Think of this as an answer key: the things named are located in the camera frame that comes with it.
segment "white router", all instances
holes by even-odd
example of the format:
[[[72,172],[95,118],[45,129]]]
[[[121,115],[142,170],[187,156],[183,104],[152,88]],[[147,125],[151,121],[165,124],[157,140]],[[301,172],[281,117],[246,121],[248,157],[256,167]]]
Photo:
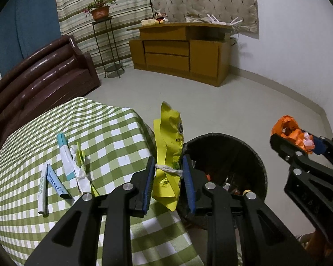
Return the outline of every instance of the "white router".
[[[240,23],[240,22],[243,22],[243,20],[239,20],[239,21],[236,22],[236,20],[237,20],[239,17],[235,18],[231,23],[226,23],[226,22],[220,22],[220,21],[218,21],[217,18],[216,18],[214,15],[212,15],[212,14],[211,14],[212,17],[211,17],[209,14],[207,14],[207,16],[211,19],[211,23],[212,23],[212,24],[226,25],[226,26],[234,26],[234,25],[236,25],[236,24],[238,24],[238,23]]]

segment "wooden cabinet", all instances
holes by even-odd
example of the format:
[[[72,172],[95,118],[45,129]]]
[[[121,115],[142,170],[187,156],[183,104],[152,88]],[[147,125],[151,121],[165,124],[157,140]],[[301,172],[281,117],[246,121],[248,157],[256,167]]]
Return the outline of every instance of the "wooden cabinet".
[[[140,39],[130,40],[136,69],[185,77],[219,86],[228,74],[230,26],[165,23],[134,27]]]

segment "blue gripper pad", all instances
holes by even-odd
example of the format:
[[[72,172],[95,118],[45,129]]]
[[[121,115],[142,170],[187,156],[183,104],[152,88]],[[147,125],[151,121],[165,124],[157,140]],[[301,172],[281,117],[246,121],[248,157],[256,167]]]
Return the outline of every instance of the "blue gripper pad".
[[[327,151],[327,147],[324,145],[320,138],[313,136],[313,143],[315,144],[315,148],[312,150],[313,153],[321,155]]]
[[[149,204],[151,202],[151,196],[152,196],[152,189],[153,189],[153,181],[154,181],[154,174],[155,174],[155,159],[152,158],[149,167],[147,182],[146,182],[146,188],[144,190],[144,196],[143,196],[143,207],[142,210],[144,214],[146,215]]]
[[[192,182],[190,168],[187,163],[186,156],[182,157],[182,175],[184,178],[187,203],[188,203],[191,213],[195,214],[195,210],[196,210],[195,189],[194,189],[194,183]]]

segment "yellow snack bag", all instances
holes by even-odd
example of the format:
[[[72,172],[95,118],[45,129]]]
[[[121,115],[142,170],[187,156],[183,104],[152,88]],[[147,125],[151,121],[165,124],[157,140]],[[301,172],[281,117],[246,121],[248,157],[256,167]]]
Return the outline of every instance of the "yellow snack bag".
[[[163,102],[161,119],[153,121],[153,128],[157,145],[157,164],[179,170],[178,161],[184,143],[180,113]],[[178,175],[157,169],[153,182],[153,198],[174,211],[180,195],[179,182]]]

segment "white string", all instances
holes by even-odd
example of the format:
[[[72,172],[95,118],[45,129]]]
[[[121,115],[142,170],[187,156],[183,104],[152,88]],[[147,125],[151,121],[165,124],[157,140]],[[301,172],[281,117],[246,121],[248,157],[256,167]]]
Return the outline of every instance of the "white string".
[[[163,170],[164,172],[172,173],[178,175],[182,179],[182,170],[176,170],[167,165],[156,164],[155,168]]]
[[[81,176],[78,176],[78,177],[75,177],[77,180],[80,180],[80,179],[84,179],[84,178],[87,178],[88,175],[81,175]]]

